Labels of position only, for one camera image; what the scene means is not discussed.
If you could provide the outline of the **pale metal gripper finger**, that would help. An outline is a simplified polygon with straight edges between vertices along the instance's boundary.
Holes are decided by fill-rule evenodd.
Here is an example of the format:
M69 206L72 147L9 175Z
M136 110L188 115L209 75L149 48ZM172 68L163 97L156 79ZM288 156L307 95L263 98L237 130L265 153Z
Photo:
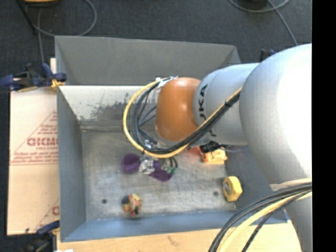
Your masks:
M151 174L155 171L154 160L153 159L141 159L139 172L143 174Z

